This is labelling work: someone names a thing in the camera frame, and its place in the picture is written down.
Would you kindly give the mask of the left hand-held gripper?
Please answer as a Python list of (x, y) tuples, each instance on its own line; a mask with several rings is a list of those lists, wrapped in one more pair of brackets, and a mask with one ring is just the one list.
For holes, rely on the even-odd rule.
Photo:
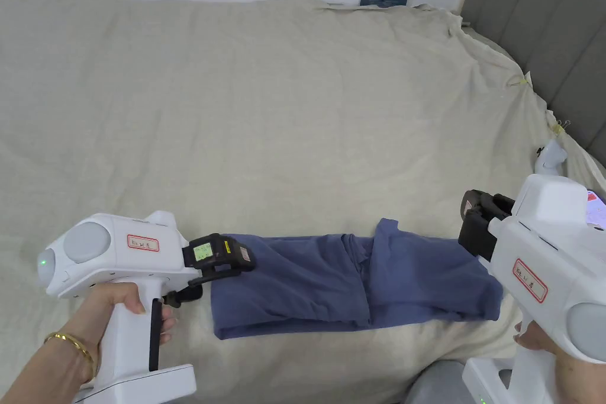
[(195, 393), (193, 365), (159, 368), (161, 298), (180, 308), (202, 298), (203, 284), (253, 271), (256, 259), (235, 238), (212, 233), (189, 243), (186, 267), (186, 245), (171, 212), (145, 219), (94, 214), (39, 254), (37, 272), (48, 295), (76, 298), (100, 283), (132, 282), (145, 308), (142, 315), (123, 304), (113, 309), (98, 375), (75, 403), (170, 403)]

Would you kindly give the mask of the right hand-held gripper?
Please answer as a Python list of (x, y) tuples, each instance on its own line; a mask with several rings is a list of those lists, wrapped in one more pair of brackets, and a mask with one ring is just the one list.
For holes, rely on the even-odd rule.
[(605, 400), (605, 230), (588, 222), (589, 193), (532, 174), (515, 199), (468, 190), (458, 243), (515, 300), (523, 331), (536, 322), (575, 359), (573, 371), (520, 345), (511, 359), (471, 358), (463, 381), (478, 403)]

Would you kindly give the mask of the person's left hand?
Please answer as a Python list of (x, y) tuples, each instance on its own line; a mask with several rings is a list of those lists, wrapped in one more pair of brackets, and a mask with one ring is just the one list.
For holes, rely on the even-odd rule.
[(146, 314), (135, 283), (95, 285), (70, 321), (44, 339), (44, 342), (58, 341), (75, 349), (84, 360), (79, 373), (81, 384), (89, 383), (98, 373), (101, 340), (117, 305), (123, 305), (133, 315)]

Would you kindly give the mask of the person's right hand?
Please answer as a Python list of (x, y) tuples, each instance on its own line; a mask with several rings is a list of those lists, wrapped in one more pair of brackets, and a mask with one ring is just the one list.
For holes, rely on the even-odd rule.
[(567, 371), (573, 371), (575, 359), (562, 350), (536, 322), (530, 322), (523, 331), (522, 322), (515, 325), (516, 344), (531, 351), (546, 351), (556, 357), (556, 365)]

